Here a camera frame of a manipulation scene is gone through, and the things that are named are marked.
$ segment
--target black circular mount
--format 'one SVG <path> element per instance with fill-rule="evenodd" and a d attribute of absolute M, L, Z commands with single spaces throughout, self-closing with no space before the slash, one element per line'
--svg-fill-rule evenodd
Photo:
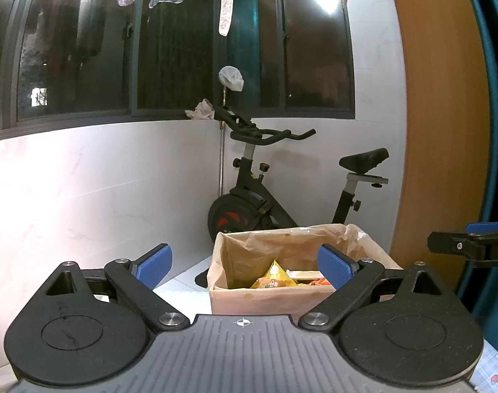
<path fill-rule="evenodd" d="M 456 312 L 448 303 L 411 294 L 365 306 L 342 324 L 341 350 L 360 370 L 397 386 L 430 387 L 463 378 L 478 362 L 483 336 L 465 309 Z"/>
<path fill-rule="evenodd" d="M 112 377 L 137 360 L 149 339 L 142 319 L 125 307 L 83 299 L 60 306 L 49 297 L 20 312 L 5 336 L 5 353 L 19 377 L 79 386 Z"/>

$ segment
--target blue gripper pad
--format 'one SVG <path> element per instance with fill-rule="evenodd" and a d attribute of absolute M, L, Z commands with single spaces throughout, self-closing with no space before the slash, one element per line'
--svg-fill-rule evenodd
<path fill-rule="evenodd" d="M 494 233 L 498 232 L 497 223 L 469 223 L 464 230 L 465 233 Z"/>
<path fill-rule="evenodd" d="M 172 267 L 172 250 L 170 246 L 165 245 L 158 251 L 152 251 L 154 253 L 147 260 L 138 264 L 135 271 L 133 270 L 133 275 L 136 279 L 151 290 L 156 288 Z"/>
<path fill-rule="evenodd" d="M 318 250 L 318 270 L 335 290 L 350 281 L 359 268 L 357 262 L 329 244 Z"/>

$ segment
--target metal screw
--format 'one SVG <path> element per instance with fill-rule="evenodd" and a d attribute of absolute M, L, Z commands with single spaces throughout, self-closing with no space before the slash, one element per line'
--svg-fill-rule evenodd
<path fill-rule="evenodd" d="M 167 327 L 177 327 L 185 322 L 185 316 L 176 312 L 164 313 L 160 316 L 158 321 L 160 321 L 162 325 L 167 325 Z"/>
<path fill-rule="evenodd" d="M 329 316 L 327 316 L 325 313 L 311 312 L 303 316 L 303 321 L 307 325 L 320 327 L 321 325 L 325 325 L 327 322 L 329 322 Z"/>

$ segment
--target crumpled tissue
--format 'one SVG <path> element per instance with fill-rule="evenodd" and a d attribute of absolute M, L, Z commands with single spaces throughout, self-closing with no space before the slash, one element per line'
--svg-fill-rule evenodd
<path fill-rule="evenodd" d="M 190 119 L 214 119 L 214 109 L 207 99 L 203 99 L 195 110 L 186 110 L 185 115 Z"/>

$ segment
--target floor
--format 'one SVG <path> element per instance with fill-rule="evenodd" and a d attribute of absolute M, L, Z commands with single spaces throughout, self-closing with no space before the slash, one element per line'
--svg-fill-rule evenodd
<path fill-rule="evenodd" d="M 179 274 L 173 279 L 165 281 L 159 287 L 155 288 L 154 291 L 207 291 L 206 288 L 199 287 L 194 283 L 194 278 L 196 275 L 200 274 L 206 269 L 209 269 L 211 265 L 212 256 L 209 256 L 197 265 L 194 265 L 190 269 L 185 270 L 184 273 Z"/>

